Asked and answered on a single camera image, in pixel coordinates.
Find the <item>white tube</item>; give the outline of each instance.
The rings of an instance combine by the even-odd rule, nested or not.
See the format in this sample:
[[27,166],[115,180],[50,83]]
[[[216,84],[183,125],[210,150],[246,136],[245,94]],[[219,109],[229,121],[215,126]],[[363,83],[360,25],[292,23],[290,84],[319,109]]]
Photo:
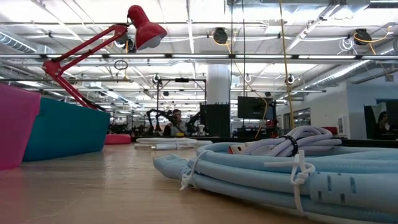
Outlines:
[[137,142],[135,147],[150,147],[152,150],[186,149],[213,143],[189,138],[139,138]]

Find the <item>lamp shade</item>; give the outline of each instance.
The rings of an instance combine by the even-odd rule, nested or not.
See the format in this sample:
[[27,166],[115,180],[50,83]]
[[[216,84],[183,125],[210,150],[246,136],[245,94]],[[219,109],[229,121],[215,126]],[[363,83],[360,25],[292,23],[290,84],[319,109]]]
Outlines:
[[128,17],[137,29],[136,46],[138,50],[143,50],[147,47],[157,47],[163,37],[167,35],[167,31],[162,26],[149,21],[140,6],[131,6]]

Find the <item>black zip tie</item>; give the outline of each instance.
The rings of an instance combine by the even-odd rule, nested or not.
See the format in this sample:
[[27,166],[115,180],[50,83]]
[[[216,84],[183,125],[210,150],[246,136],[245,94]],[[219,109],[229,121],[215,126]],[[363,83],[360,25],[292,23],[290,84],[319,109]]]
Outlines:
[[290,155],[290,156],[291,157],[295,156],[299,151],[299,145],[297,144],[296,139],[294,139],[292,136],[289,136],[289,135],[282,136],[282,138],[289,139],[292,142],[293,151],[292,151],[292,155]]

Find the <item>ceiling pipe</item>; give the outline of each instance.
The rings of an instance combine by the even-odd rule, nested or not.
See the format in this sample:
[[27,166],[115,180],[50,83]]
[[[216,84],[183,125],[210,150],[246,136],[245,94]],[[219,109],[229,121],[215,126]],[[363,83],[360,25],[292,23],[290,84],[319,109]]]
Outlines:
[[0,43],[12,47],[13,49],[25,54],[54,54],[55,51],[42,44],[34,44],[19,35],[8,32],[0,28]]
[[[397,55],[398,54],[398,38],[377,47],[375,49],[378,55]],[[348,78],[351,78],[357,74],[366,72],[367,70],[372,70],[378,67],[378,62],[376,60],[361,60],[349,65],[341,65],[334,68],[313,80],[307,82],[305,85],[300,85],[296,90],[308,90],[315,88],[317,86],[326,86],[329,84],[336,84]]]

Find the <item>person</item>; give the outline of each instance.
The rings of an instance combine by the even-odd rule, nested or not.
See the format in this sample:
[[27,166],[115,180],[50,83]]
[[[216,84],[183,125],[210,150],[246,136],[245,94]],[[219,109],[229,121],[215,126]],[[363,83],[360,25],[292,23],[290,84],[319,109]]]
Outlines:
[[173,118],[176,121],[176,125],[174,126],[173,123],[169,123],[164,128],[163,136],[178,136],[179,133],[184,133],[187,131],[187,127],[185,122],[181,120],[181,111],[178,109],[173,110]]
[[377,120],[377,124],[374,130],[374,138],[375,139],[384,139],[384,134],[390,133],[390,124],[388,122],[387,112],[383,111],[379,115],[379,119]]

